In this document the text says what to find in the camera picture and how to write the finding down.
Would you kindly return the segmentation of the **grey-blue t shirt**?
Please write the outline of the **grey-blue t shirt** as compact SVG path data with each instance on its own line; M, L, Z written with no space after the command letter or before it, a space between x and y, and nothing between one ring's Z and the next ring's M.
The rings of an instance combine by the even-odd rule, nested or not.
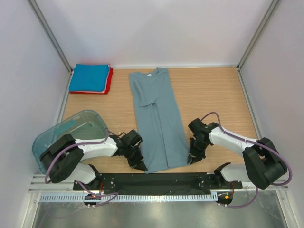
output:
M169 71L134 72L129 81L146 173L187 166L189 145Z

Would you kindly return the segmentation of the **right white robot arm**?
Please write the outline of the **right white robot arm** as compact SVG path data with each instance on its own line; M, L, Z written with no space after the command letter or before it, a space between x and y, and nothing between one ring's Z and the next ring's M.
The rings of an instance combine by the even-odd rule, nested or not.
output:
M191 121L188 127L193 133L188 163L194 164L204 159L207 147L212 145L222 146L243 158L243 164L226 162L215 169L214 183L219 188L225 188L233 181L249 181L264 190L288 171L268 138L245 138L233 134L218 123L206 125L199 118Z

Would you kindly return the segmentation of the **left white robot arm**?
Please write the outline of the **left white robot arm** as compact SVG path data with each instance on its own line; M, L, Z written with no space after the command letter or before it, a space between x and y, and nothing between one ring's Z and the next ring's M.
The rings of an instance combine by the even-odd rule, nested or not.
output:
M90 190L96 190L101 183L97 169L82 163L96 157L123 156L132 169L147 171L140 150L142 142L142 137L134 129L120 135L107 130L105 138L91 140L76 139L71 134L65 134L40 155L40 162L46 169L45 183L73 180Z

